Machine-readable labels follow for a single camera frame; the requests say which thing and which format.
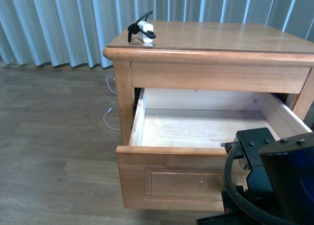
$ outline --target phone charger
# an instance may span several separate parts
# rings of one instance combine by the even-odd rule
[[[146,21],[140,21],[138,23],[138,26],[144,31],[147,32],[148,30],[150,31],[154,31],[154,26]],[[144,35],[142,32],[138,32],[136,34],[136,36],[138,37],[138,39],[140,39],[141,41],[143,41],[144,43],[150,43],[153,41],[153,39],[150,39],[147,37],[147,35]]]

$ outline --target wooden floor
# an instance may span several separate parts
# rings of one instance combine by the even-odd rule
[[[113,70],[0,66],[1,225],[187,225],[199,211],[124,209]]]

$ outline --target power cord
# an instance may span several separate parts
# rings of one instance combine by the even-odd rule
[[[116,79],[115,79],[114,77],[112,77],[112,76],[107,76],[107,77],[106,77],[106,83],[107,83],[108,89],[109,89],[112,93],[114,93],[115,95],[117,95],[117,93],[114,92],[114,91],[111,89],[110,85],[109,85],[109,82],[108,82],[108,79],[109,79],[109,78],[113,79],[114,81],[115,81]],[[108,115],[108,113],[109,113],[111,110],[112,110],[112,108],[110,108],[110,109],[106,112],[106,114],[104,114],[104,117],[103,117],[104,123],[108,126],[108,128],[110,128],[110,129],[112,129],[112,130],[121,131],[121,129],[110,127],[110,125],[107,123],[107,121],[106,121],[106,119],[105,119],[106,116]]]
[[[106,82],[107,82],[108,89],[109,89],[111,92],[113,92],[115,95],[117,95],[117,93],[114,92],[114,91],[110,88],[110,85],[109,85],[109,83],[108,83],[108,78],[111,78],[111,79],[113,79],[114,81],[116,81],[116,79],[113,78],[112,76],[107,76],[107,77],[106,77]]]

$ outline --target black cable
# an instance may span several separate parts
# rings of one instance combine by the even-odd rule
[[[148,13],[145,13],[142,17],[140,17],[136,22],[135,22],[135,24],[138,24],[141,20],[143,20],[143,18],[145,18],[145,20],[144,21],[147,21],[147,19],[148,19],[148,16],[149,15],[151,15],[153,12],[151,11],[151,12],[148,12]]]
[[[272,215],[256,207],[255,205],[250,203],[247,199],[245,199],[236,190],[231,179],[231,169],[232,169],[232,163],[236,155],[237,149],[238,149],[238,146],[233,146],[231,150],[229,151],[226,158],[225,169],[224,169],[225,187],[230,198],[234,201],[234,203],[236,203],[236,205],[239,206],[239,208],[242,209],[251,218],[255,219],[256,221],[264,225],[298,225],[294,222],[277,217],[275,215]]]

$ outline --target curtain fold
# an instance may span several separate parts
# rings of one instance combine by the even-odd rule
[[[0,61],[111,65],[104,47],[152,20],[259,23],[314,41],[314,0],[0,0]]]

